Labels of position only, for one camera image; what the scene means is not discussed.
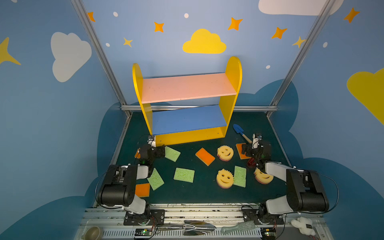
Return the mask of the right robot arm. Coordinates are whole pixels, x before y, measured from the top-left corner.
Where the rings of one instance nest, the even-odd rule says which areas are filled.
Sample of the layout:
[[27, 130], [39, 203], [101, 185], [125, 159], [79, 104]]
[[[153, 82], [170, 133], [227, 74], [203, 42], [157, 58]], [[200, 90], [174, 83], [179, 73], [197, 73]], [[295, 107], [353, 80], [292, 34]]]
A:
[[252, 165], [261, 174], [286, 183], [286, 195], [261, 203], [260, 216], [298, 212], [323, 214], [330, 210], [320, 174], [316, 171], [300, 170], [271, 161], [271, 144], [264, 140], [243, 144], [241, 154], [253, 159]]

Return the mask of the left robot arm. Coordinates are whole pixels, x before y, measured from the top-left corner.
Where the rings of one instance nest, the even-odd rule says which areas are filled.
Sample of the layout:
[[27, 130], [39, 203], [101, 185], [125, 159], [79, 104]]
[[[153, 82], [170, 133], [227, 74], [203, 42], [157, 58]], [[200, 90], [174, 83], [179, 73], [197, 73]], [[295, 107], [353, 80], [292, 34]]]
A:
[[106, 209], [121, 208], [133, 215], [144, 215], [147, 202], [136, 195], [137, 180], [154, 176], [154, 162], [166, 155], [165, 146], [150, 144], [139, 148], [137, 165], [110, 165], [95, 189], [97, 204]]

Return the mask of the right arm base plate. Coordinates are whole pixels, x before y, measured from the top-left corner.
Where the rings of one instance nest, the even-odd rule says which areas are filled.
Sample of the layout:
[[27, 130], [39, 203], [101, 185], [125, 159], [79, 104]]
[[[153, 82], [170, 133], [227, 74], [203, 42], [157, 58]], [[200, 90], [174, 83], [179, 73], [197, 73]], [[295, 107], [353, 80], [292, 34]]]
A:
[[255, 209], [242, 209], [245, 222], [253, 221], [256, 225], [284, 225], [284, 218], [281, 215], [272, 215], [267, 212]]

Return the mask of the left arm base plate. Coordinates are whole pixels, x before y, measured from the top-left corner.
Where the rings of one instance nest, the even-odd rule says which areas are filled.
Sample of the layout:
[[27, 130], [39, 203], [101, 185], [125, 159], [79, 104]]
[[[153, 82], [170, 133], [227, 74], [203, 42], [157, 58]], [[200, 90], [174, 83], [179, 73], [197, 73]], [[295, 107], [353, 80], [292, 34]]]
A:
[[162, 225], [165, 221], [165, 210], [150, 210], [142, 215], [126, 212], [124, 226], [152, 226]]

